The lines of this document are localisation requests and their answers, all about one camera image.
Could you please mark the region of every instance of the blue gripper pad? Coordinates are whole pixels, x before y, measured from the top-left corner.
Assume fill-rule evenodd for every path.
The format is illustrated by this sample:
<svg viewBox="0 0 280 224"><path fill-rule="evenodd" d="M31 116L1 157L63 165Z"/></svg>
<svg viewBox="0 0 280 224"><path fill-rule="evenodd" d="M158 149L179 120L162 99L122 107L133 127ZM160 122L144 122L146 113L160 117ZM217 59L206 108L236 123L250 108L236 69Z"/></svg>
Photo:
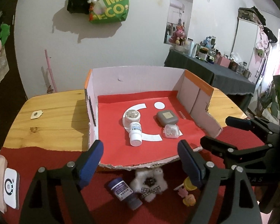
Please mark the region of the blue gripper pad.
<svg viewBox="0 0 280 224"><path fill-rule="evenodd" d="M104 145L100 140L95 140L87 152L83 152L76 161L79 174L78 185L82 189L92 179L94 172L102 158Z"/></svg>
<svg viewBox="0 0 280 224"><path fill-rule="evenodd" d="M238 128L238 129L242 129L242 130L251 130L252 128L252 124L250 120L247 119L239 119L239 118L235 118L232 116L228 116L225 119L225 123L228 126L234 127L234 128Z"/></svg>
<svg viewBox="0 0 280 224"><path fill-rule="evenodd" d="M199 153L192 150L186 140L181 140L177 145L177 152L182 162L182 169L189 176L192 184L197 188L203 186L206 162Z"/></svg>

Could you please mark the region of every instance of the air conditioner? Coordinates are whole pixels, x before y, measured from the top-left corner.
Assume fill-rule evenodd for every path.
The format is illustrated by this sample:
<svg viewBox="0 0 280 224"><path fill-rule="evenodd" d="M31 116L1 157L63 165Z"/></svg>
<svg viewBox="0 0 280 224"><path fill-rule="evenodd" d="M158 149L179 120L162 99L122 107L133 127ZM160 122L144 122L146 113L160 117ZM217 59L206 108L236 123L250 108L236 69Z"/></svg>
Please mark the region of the air conditioner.
<svg viewBox="0 0 280 224"><path fill-rule="evenodd" d="M170 6L174 7L174 8L177 8L177 9L180 9L184 12L184 4L177 1L177 0L170 0Z"/></svg>

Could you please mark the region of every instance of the pink box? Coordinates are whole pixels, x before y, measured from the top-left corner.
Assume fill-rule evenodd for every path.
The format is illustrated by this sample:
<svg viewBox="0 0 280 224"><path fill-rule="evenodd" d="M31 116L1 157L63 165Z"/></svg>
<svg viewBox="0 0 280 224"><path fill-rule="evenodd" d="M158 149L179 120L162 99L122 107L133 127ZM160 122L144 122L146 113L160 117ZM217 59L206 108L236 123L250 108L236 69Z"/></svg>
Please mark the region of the pink box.
<svg viewBox="0 0 280 224"><path fill-rule="evenodd" d="M220 58L218 59L218 65L220 65L220 66L224 66L224 67L228 68L229 63L230 63L230 60L225 57L220 56Z"/></svg>

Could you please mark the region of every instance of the hanging clothes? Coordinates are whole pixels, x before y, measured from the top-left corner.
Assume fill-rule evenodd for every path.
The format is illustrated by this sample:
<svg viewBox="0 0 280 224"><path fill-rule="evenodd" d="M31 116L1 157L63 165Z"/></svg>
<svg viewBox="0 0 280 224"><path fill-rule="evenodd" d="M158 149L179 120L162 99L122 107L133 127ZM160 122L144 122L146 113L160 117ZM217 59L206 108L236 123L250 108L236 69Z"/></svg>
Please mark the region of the hanging clothes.
<svg viewBox="0 0 280 224"><path fill-rule="evenodd" d="M266 57L266 53L269 51L269 40L267 35L263 31L263 25L259 26L260 40L256 43L257 54L260 58Z"/></svg>

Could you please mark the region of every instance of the checkered bow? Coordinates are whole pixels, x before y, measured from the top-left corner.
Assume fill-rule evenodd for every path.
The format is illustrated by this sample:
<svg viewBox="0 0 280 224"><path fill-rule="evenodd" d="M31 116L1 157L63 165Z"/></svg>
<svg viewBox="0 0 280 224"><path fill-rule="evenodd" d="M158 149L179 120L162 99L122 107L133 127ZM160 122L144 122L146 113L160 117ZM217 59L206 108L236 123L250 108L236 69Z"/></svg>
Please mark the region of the checkered bow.
<svg viewBox="0 0 280 224"><path fill-rule="evenodd" d="M146 196L150 194L161 194L161 188L160 186L157 186L153 189L150 188L141 188L141 198L145 198Z"/></svg>

